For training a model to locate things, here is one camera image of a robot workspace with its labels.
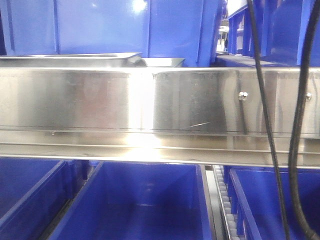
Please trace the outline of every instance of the blue crate wall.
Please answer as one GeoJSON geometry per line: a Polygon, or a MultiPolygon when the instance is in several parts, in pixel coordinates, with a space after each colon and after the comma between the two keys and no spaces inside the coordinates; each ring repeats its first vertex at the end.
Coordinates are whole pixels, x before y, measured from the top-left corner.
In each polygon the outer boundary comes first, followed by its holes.
{"type": "MultiPolygon", "coordinates": [[[[314,0],[255,0],[254,9],[262,60],[298,66],[314,0]]],[[[231,54],[253,57],[251,22],[247,6],[229,17],[231,54]],[[243,39],[239,33],[243,25],[243,39]]],[[[320,30],[317,27],[311,65],[320,66],[320,30]]]]}
{"type": "MultiPolygon", "coordinates": [[[[262,39],[265,35],[263,29],[263,21],[266,3],[264,1],[254,1],[253,7],[259,36],[259,44],[260,46],[262,46],[262,39]]],[[[228,19],[228,52],[231,54],[242,54],[243,56],[253,57],[254,45],[248,6],[245,5],[244,7],[240,8],[234,14],[230,15],[228,19]]]]}
{"type": "Polygon", "coordinates": [[[223,0],[0,1],[8,55],[141,52],[215,59],[223,0]]]}

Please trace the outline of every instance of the metal frame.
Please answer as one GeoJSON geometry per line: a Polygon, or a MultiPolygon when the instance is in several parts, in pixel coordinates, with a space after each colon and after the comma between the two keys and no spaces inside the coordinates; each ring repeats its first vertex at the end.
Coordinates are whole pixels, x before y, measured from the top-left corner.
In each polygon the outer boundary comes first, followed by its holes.
{"type": "MultiPolygon", "coordinates": [[[[298,68],[263,70],[287,166],[298,68]]],[[[319,168],[320,68],[298,164],[319,168]]],[[[272,166],[252,68],[0,68],[0,157],[272,166]]]]}

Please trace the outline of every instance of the bolt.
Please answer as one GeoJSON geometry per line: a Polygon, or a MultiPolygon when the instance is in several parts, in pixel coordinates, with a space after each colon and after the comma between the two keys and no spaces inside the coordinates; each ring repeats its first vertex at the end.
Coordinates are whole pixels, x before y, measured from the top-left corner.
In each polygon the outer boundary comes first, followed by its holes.
{"type": "Polygon", "coordinates": [[[239,101],[245,101],[248,97],[248,93],[246,91],[239,92],[238,98],[239,101]]]}

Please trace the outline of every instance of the blue plastic bin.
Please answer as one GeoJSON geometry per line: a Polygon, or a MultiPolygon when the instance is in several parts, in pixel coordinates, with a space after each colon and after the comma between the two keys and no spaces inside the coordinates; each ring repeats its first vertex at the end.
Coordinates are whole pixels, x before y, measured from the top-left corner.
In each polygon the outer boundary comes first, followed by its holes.
{"type": "MultiPolygon", "coordinates": [[[[262,60],[297,66],[314,0],[253,1],[262,60]]],[[[253,56],[253,38],[248,9],[229,16],[228,52],[253,56]]],[[[320,66],[320,26],[312,47],[311,65],[320,66]]]]}
{"type": "Polygon", "coordinates": [[[99,163],[50,240],[211,240],[197,165],[99,163]]]}
{"type": "Polygon", "coordinates": [[[0,1],[8,55],[141,52],[187,67],[215,59],[222,8],[223,0],[0,1]]]}
{"type": "MultiPolygon", "coordinates": [[[[237,213],[237,234],[247,240],[285,239],[275,173],[270,170],[230,170],[231,212],[237,213]]],[[[305,239],[293,211],[288,172],[281,171],[290,239],[305,239]]],[[[302,170],[298,174],[302,208],[310,226],[320,234],[320,172],[302,170]]]]}
{"type": "Polygon", "coordinates": [[[85,182],[86,161],[0,159],[0,240],[38,239],[85,182]]]}

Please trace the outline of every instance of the metal edge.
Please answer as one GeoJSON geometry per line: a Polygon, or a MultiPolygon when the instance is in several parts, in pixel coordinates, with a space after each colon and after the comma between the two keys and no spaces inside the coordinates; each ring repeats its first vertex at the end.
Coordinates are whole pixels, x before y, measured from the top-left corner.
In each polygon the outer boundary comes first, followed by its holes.
{"type": "Polygon", "coordinates": [[[211,198],[210,198],[209,186],[208,186],[207,174],[206,174],[206,167],[204,165],[200,165],[200,171],[201,171],[205,205],[206,205],[206,211],[207,211],[208,220],[209,220],[209,224],[210,224],[212,240],[220,240],[221,238],[217,238],[216,225],[215,225],[215,221],[214,221],[214,210],[213,210],[212,204],[211,204],[211,198]]]}

